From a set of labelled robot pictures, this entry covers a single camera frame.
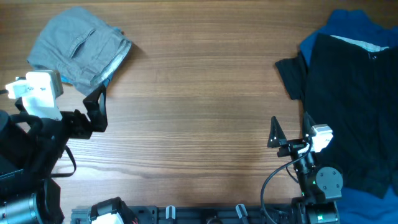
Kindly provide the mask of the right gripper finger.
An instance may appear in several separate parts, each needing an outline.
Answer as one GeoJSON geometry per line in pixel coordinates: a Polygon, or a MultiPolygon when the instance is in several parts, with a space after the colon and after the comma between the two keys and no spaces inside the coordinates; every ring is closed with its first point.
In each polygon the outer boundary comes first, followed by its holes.
{"type": "Polygon", "coordinates": [[[267,147],[276,148],[287,144],[287,138],[275,116],[271,118],[271,130],[267,142],[267,147]]]}
{"type": "Polygon", "coordinates": [[[309,115],[309,113],[306,111],[303,114],[303,136],[313,136],[313,130],[312,127],[316,125],[316,122],[313,120],[313,118],[309,115]]]}

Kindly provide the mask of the grey cotton shorts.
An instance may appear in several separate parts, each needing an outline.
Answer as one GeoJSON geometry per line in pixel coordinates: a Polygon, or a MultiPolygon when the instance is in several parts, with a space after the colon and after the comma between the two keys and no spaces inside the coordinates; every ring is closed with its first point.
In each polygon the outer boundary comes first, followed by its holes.
{"type": "Polygon", "coordinates": [[[82,7],[55,16],[39,34],[27,58],[35,70],[58,70],[89,95],[117,70],[132,41],[82,7]]]}

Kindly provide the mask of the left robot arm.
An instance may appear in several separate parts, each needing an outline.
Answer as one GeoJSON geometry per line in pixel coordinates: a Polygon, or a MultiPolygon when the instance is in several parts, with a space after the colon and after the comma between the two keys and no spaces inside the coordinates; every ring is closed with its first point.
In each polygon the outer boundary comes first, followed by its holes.
{"type": "Polygon", "coordinates": [[[62,223],[57,177],[72,173],[52,172],[66,152],[73,154],[69,139],[89,139],[108,125],[106,87],[99,86],[79,110],[63,111],[61,120],[29,115],[18,99],[18,114],[1,111],[1,223],[62,223]]]}

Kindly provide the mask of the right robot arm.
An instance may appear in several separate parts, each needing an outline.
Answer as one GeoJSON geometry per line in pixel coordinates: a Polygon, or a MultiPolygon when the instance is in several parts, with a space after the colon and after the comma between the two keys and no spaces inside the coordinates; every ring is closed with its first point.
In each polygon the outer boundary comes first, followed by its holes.
{"type": "Polygon", "coordinates": [[[329,145],[333,131],[327,124],[316,124],[308,113],[304,113],[305,135],[288,140],[275,116],[271,126],[267,147],[278,148],[278,157],[289,157],[291,161],[276,169],[263,183],[261,189],[262,210],[266,212],[264,191],[268,182],[279,171],[294,168],[301,196],[291,200],[287,223],[339,223],[336,201],[342,198],[342,173],[330,166],[322,165],[317,154],[329,145]]]}

